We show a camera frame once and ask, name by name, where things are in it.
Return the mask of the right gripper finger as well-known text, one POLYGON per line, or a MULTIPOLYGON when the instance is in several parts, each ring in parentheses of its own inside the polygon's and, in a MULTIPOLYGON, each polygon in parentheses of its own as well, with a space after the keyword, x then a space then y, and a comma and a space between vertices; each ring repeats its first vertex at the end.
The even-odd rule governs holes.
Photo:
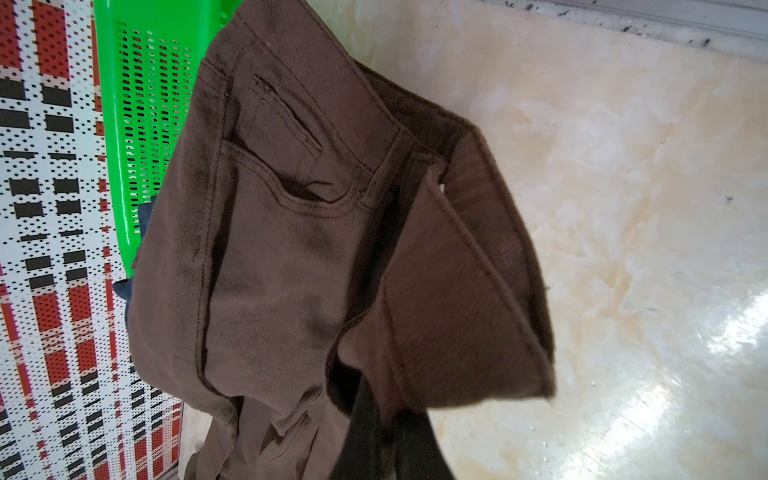
POLYGON ((412 410, 389 377, 330 371, 328 394, 349 428, 332 479, 452 479, 424 411, 412 410))

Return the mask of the brown trousers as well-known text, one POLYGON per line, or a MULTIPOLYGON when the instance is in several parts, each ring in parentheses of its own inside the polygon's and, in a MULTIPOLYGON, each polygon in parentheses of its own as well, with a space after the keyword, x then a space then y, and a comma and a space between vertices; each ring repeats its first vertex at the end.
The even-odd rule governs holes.
POLYGON ((303 1, 245 1, 208 48, 134 275, 137 372, 212 418, 190 479, 332 479, 330 371, 389 377, 426 415, 556 390, 535 249, 482 133, 303 1))

